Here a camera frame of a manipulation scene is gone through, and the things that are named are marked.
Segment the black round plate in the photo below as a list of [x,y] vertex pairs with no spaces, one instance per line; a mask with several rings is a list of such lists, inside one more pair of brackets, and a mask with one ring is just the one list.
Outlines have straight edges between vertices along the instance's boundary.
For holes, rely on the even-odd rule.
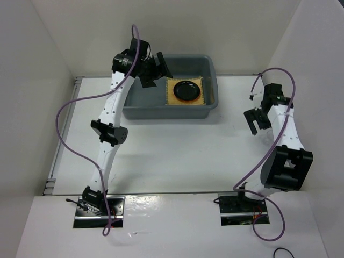
[[173,93],[176,98],[192,100],[200,96],[200,87],[195,82],[180,81],[173,87]]

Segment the bamboo woven mat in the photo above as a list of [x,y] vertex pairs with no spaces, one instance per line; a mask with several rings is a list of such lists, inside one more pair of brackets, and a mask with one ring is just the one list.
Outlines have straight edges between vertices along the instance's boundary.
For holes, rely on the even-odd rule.
[[[182,106],[201,106],[205,105],[205,100],[204,100],[204,90],[203,90],[203,84],[202,84],[202,77],[197,77],[197,78],[167,78],[166,81],[166,104],[167,105],[182,105]],[[195,103],[180,103],[176,101],[176,97],[173,93],[173,87],[175,86],[176,83],[180,81],[191,81],[195,82],[198,84],[200,87],[200,96],[198,97],[198,101]]]

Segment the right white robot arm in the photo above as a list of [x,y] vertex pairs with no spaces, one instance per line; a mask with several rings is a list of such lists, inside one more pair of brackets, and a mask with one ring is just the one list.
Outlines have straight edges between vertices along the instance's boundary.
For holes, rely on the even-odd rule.
[[272,129],[273,139],[283,130],[272,152],[261,166],[260,179],[245,182],[236,197],[236,207],[248,211],[255,203],[276,192],[298,191],[313,162],[313,154],[306,151],[301,143],[294,121],[294,109],[285,97],[280,84],[271,83],[264,87],[259,107],[244,112],[244,116],[253,135],[257,134],[254,125],[259,129]]

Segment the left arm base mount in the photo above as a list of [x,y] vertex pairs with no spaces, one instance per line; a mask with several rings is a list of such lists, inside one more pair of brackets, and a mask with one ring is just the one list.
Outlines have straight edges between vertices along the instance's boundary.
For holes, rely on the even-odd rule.
[[[66,198],[66,202],[76,205],[73,228],[102,228],[108,224],[108,213],[104,206],[101,210],[92,208],[83,202],[82,197],[77,201]],[[107,196],[110,208],[111,228],[122,228],[124,217],[124,196]]]

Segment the orange plastic plate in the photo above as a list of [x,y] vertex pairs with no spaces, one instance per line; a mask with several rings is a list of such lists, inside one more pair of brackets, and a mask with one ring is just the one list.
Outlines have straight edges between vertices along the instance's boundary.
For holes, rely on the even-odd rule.
[[185,100],[185,99],[177,98],[176,101],[178,101],[178,102],[180,102],[180,103],[195,103],[195,102],[198,101],[198,99]]

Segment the clear plastic cup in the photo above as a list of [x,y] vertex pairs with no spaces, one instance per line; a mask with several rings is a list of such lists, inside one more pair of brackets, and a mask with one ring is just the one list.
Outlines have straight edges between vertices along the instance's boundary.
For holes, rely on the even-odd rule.
[[263,134],[262,136],[262,143],[265,145],[265,146],[271,146],[274,142],[274,134],[273,134],[273,131],[272,129],[269,129],[266,131],[265,134]]

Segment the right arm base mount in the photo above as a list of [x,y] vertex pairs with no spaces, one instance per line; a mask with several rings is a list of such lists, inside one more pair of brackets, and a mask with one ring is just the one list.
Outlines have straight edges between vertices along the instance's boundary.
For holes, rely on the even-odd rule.
[[243,192],[220,193],[213,200],[219,206],[222,226],[270,224],[264,200],[249,199]]

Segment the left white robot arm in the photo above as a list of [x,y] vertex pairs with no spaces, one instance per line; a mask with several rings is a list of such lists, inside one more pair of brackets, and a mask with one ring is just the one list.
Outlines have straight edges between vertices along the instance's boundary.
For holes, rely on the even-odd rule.
[[128,136],[128,130],[121,126],[120,120],[131,86],[138,78],[143,88],[155,87],[156,80],[172,76],[162,53],[157,57],[156,60],[151,55],[148,42],[132,39],[130,47],[113,58],[110,94],[99,117],[90,124],[100,141],[97,165],[82,193],[83,203],[96,215],[107,211],[110,170],[117,150]]

